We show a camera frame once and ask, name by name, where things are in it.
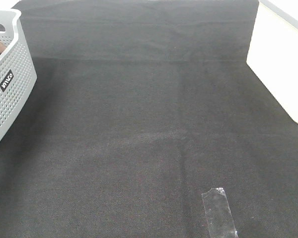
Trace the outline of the dark grey table mat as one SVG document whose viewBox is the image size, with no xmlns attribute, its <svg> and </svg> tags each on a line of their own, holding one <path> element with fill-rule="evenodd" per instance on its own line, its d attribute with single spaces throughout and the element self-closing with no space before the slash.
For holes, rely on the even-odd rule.
<svg viewBox="0 0 298 238">
<path fill-rule="evenodd" d="M 0 142 L 0 238 L 298 238 L 298 124 L 246 64 L 256 0 L 23 0 L 37 81 Z"/>
</svg>

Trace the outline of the clear adhesive tape strip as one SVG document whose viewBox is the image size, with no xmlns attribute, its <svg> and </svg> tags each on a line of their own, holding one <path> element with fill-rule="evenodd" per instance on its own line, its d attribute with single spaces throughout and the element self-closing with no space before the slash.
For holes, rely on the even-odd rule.
<svg viewBox="0 0 298 238">
<path fill-rule="evenodd" d="M 202 202 L 211 238 L 238 238 L 225 190 L 211 188 L 202 193 Z"/>
</svg>

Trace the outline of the grey perforated plastic basket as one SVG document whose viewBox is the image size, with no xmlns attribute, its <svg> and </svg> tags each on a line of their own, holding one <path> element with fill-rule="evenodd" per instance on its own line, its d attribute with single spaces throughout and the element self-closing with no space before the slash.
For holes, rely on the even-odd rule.
<svg viewBox="0 0 298 238">
<path fill-rule="evenodd" d="M 0 141 L 26 103 L 37 74 L 20 21 L 21 11 L 0 9 Z"/>
</svg>

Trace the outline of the white plastic basket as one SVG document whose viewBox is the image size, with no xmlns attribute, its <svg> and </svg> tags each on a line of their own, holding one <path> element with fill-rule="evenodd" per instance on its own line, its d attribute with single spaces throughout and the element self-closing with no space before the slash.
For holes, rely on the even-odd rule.
<svg viewBox="0 0 298 238">
<path fill-rule="evenodd" d="M 261 0 L 246 63 L 298 124 L 298 0 Z"/>
</svg>

